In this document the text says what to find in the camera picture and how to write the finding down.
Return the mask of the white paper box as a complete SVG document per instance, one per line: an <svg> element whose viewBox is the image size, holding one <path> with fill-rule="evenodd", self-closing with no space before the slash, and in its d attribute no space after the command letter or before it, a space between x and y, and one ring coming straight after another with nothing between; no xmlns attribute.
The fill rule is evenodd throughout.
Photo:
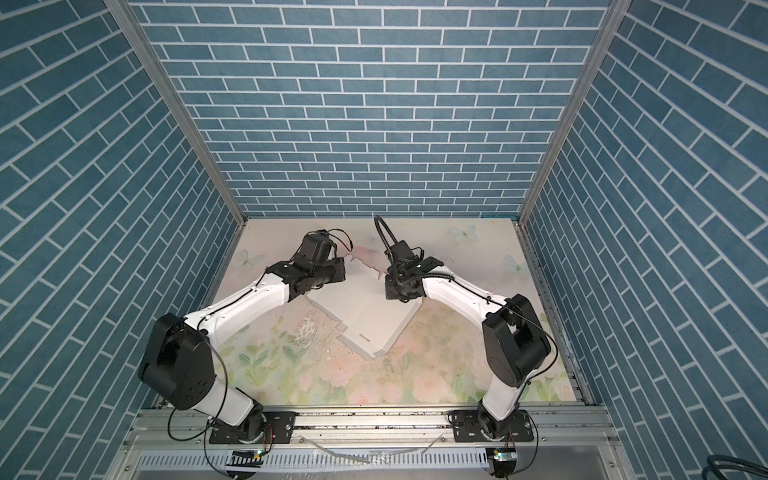
<svg viewBox="0 0 768 480"><path fill-rule="evenodd" d="M344 257L345 279L306 295L331 320L331 337L371 361L386 354L422 305L385 295L386 258L355 246Z"/></svg>

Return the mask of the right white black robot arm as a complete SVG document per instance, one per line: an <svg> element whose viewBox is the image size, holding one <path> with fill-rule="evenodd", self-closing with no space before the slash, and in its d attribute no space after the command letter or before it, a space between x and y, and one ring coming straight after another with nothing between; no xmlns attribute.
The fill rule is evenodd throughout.
<svg viewBox="0 0 768 480"><path fill-rule="evenodd" d="M526 386L540 373L553 347L529 299L483 290L436 258L414 253L403 240L387 245L385 255L390 261L385 275L387 299L407 303L429 298L478 326L492 372L490 386L478 404L478 421L490 439L507 435Z"/></svg>

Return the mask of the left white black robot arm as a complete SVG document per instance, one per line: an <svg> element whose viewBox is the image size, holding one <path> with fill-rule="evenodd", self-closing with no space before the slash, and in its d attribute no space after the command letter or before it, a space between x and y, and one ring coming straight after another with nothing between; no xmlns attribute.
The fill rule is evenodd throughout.
<svg viewBox="0 0 768 480"><path fill-rule="evenodd" d="M312 290L345 280L338 247L352 242L310 231L287 261L267 267L236 293L198 311L157 319L137 370L139 380L178 410L230 427L241 443L265 437L263 406L232 385L221 345L258 317Z"/></svg>

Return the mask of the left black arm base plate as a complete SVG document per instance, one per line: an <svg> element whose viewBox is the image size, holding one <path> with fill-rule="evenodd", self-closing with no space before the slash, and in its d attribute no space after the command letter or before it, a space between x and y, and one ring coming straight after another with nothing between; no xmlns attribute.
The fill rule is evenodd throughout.
<svg viewBox="0 0 768 480"><path fill-rule="evenodd" d="M267 411L249 415L240 425L231 426L217 420L209 441L214 445L289 444L293 435L297 413L294 411Z"/></svg>

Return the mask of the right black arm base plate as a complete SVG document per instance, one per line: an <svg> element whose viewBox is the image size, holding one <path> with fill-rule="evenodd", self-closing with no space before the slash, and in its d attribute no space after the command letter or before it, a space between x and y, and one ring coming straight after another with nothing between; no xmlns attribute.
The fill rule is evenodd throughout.
<svg viewBox="0 0 768 480"><path fill-rule="evenodd" d="M504 420L496 420L480 410L449 411L447 421L457 443L531 442L535 435L527 411L516 410Z"/></svg>

